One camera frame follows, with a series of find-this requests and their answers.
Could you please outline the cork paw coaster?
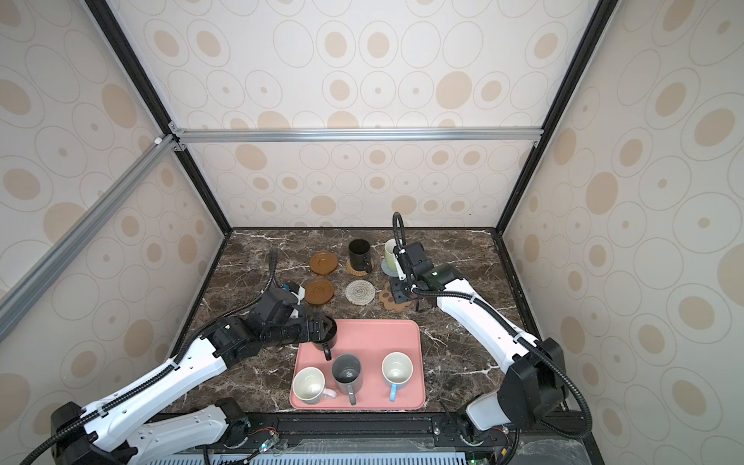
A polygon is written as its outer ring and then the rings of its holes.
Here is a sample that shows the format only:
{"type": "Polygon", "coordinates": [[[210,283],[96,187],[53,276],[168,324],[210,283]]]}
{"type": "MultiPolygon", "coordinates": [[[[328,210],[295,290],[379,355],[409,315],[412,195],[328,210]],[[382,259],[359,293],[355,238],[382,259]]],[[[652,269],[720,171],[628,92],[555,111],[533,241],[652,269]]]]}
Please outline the cork paw coaster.
{"type": "Polygon", "coordinates": [[[385,288],[380,294],[379,294],[379,300],[382,302],[385,310],[387,311],[394,311],[394,312],[405,312],[408,309],[411,308],[413,302],[403,302],[403,303],[396,303],[393,294],[391,293],[391,290],[389,288],[385,288]]]}

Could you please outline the green mug white inside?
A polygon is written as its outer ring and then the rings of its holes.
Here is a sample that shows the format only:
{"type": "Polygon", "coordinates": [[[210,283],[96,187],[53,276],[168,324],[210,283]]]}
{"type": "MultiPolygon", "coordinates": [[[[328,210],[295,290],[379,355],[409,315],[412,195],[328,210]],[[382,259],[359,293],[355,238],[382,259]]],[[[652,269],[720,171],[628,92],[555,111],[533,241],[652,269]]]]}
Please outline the green mug white inside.
{"type": "Polygon", "coordinates": [[[395,239],[389,239],[384,248],[384,257],[385,261],[389,264],[389,267],[397,267],[397,258],[394,255],[394,248],[395,248],[396,242],[395,239]]]}

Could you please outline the blue woven coaster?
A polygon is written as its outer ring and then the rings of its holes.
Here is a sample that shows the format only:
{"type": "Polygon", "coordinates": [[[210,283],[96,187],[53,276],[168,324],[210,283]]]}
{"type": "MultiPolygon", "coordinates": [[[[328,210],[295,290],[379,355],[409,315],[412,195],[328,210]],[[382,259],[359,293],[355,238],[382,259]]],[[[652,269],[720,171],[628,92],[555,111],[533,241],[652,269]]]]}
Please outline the blue woven coaster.
{"type": "Polygon", "coordinates": [[[397,267],[389,267],[389,264],[386,261],[381,262],[381,268],[382,271],[390,277],[395,277],[396,279],[399,278],[399,272],[397,267]]]}

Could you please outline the multicolour woven coaster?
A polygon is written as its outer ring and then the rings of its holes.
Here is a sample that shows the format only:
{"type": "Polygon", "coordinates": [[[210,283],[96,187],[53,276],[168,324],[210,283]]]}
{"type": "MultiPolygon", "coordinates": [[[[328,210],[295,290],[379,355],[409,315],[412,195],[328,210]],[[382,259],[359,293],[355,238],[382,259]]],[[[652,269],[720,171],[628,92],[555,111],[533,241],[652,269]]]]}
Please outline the multicolour woven coaster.
{"type": "Polygon", "coordinates": [[[355,280],[345,289],[345,296],[351,304],[365,306],[375,298],[376,290],[372,283],[366,280],[355,280]]]}

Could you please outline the woven rattan coaster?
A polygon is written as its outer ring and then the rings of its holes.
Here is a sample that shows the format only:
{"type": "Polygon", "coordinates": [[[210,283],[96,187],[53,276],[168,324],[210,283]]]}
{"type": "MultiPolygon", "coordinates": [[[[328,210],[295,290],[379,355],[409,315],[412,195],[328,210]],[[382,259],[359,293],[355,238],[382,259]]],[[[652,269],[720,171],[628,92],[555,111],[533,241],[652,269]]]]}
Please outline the woven rattan coaster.
{"type": "Polygon", "coordinates": [[[350,260],[347,260],[346,269],[347,269],[348,273],[350,273],[350,274],[352,274],[353,276],[356,276],[356,277],[364,277],[364,276],[367,276],[368,275],[368,272],[367,271],[364,271],[364,270],[362,270],[362,271],[355,270],[352,267],[352,264],[351,264],[351,261],[350,260]]]}

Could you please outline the brown wooden coaster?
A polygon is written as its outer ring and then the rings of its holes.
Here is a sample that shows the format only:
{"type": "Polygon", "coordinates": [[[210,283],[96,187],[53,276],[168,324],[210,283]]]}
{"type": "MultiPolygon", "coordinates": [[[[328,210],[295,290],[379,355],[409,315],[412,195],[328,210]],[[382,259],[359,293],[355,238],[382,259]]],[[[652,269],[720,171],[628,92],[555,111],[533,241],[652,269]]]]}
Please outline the brown wooden coaster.
{"type": "Polygon", "coordinates": [[[338,259],[335,253],[324,251],[315,254],[309,263],[313,273],[321,276],[331,274],[338,267],[338,259]]]}
{"type": "Polygon", "coordinates": [[[331,281],[325,278],[315,278],[307,281],[304,285],[304,300],[311,305],[324,305],[334,297],[334,289],[331,281]]]}

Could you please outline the black mug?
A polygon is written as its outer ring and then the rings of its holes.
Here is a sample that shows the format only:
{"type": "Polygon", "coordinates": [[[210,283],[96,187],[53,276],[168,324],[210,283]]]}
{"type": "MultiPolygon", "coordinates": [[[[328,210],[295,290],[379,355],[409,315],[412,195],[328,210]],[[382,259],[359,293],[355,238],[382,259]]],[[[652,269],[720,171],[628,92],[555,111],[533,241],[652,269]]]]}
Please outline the black mug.
{"type": "Polygon", "coordinates": [[[325,360],[332,360],[332,349],[337,343],[337,323],[331,317],[325,317],[321,324],[321,339],[313,343],[313,346],[321,351],[325,360]]]}
{"type": "Polygon", "coordinates": [[[372,263],[370,259],[370,243],[362,238],[353,239],[348,245],[350,269],[356,273],[370,273],[372,263]]]}

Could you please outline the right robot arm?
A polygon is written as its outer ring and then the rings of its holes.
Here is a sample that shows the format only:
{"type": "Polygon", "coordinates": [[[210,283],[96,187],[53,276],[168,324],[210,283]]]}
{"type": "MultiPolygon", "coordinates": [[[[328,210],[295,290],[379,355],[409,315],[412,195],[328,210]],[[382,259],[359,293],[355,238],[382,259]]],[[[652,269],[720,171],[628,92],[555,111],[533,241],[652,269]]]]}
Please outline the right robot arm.
{"type": "Polygon", "coordinates": [[[473,441],[502,425],[530,429],[537,424],[568,439],[584,439],[593,418],[583,394],[568,376],[560,345],[523,331],[489,304],[450,263],[434,265],[418,241],[408,242],[402,214],[393,213],[396,277],[393,300],[430,300],[475,337],[504,373],[501,387],[470,401],[460,414],[462,436],[473,441]],[[575,399],[582,426],[566,429],[548,420],[568,396],[575,399]]]}

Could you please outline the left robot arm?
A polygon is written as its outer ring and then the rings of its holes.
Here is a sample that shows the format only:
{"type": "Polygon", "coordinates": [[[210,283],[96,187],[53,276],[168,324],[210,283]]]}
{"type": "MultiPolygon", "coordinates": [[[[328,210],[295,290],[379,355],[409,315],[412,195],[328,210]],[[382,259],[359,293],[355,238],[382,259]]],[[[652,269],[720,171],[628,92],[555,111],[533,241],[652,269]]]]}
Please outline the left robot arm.
{"type": "Polygon", "coordinates": [[[302,304],[303,297],[298,284],[281,286],[271,275],[257,298],[197,329],[175,356],[126,389],[57,409],[52,435],[24,463],[49,451],[57,464],[145,464],[229,439],[244,417],[230,399],[162,422],[153,417],[264,348],[324,342],[333,320],[302,304]]]}

